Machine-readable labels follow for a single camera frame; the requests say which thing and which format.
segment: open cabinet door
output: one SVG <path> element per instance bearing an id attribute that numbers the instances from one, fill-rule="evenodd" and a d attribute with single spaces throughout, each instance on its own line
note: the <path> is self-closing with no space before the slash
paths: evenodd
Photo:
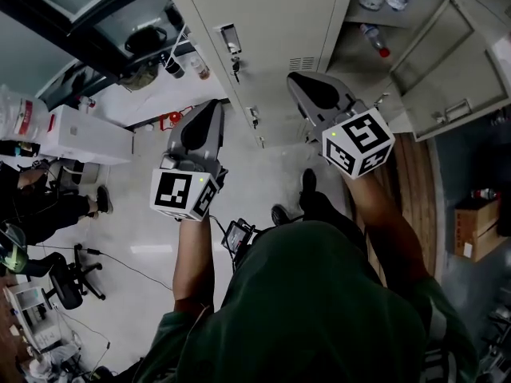
<path id="1" fill-rule="evenodd" d="M 498 60 L 456 0 L 444 1 L 390 76 L 416 140 L 511 103 L 509 82 Z"/>
<path id="2" fill-rule="evenodd" d="M 240 59 L 238 80 L 231 84 L 249 120 L 257 119 L 254 136 L 265 146 L 303 139 L 303 118 L 287 91 L 291 71 L 316 71 L 335 0 L 193 0 L 227 74 Z M 229 52 L 221 35 L 237 38 Z"/>

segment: black shoe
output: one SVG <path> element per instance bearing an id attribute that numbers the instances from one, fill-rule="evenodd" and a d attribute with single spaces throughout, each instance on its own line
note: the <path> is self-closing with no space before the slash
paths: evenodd
<path id="1" fill-rule="evenodd" d="M 113 211 L 112 202 L 110 201 L 109 191 L 105 186 L 97 188 L 97 210 L 101 213 L 110 214 Z"/>
<path id="2" fill-rule="evenodd" d="M 283 224 L 289 224 L 291 222 L 286 209 L 280 204 L 276 204 L 271 208 L 271 219 L 277 227 L 282 226 Z"/>
<path id="3" fill-rule="evenodd" d="M 302 174 L 302 191 L 301 193 L 314 193 L 316 191 L 316 174 L 312 169 L 305 169 Z"/>

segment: brown box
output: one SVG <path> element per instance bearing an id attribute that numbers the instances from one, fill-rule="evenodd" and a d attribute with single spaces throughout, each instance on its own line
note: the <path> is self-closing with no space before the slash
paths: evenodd
<path id="1" fill-rule="evenodd" d="M 458 204 L 456 255 L 477 262 L 507 239 L 497 234 L 499 207 L 499 200 L 468 199 Z"/>

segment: ventilation slot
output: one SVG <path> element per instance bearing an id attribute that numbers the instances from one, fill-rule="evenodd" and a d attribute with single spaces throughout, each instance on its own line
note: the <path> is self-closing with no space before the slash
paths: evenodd
<path id="1" fill-rule="evenodd" d="M 302 69 L 312 69 L 313 66 L 314 66 L 314 58 L 313 57 L 302 58 Z"/>
<path id="2" fill-rule="evenodd" d="M 314 69 L 314 57 L 292 58 L 289 60 L 290 71 L 309 71 Z"/>

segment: key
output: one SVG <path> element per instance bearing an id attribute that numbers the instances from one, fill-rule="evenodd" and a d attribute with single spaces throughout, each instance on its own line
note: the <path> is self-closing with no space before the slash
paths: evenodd
<path id="1" fill-rule="evenodd" d="M 238 84 L 240 83 L 240 79 L 238 78 L 238 73 L 240 73 L 240 58 L 239 57 L 233 57 L 231 58 L 232 61 L 232 72 L 231 75 L 236 79 Z"/>

